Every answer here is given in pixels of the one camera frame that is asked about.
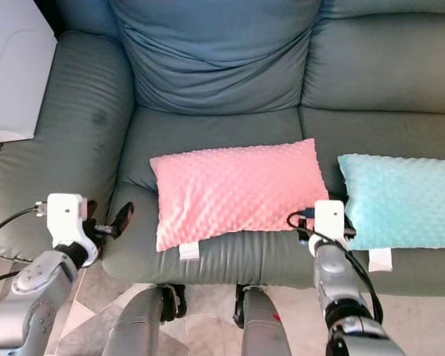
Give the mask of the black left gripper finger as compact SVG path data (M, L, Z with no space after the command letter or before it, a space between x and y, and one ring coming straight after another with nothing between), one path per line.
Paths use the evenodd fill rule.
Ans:
M131 201L128 201L118 210L117 215L113 220L113 239L117 240L118 237L121 237L122 234L125 233L125 229L130 224L132 214L134 214L134 204Z

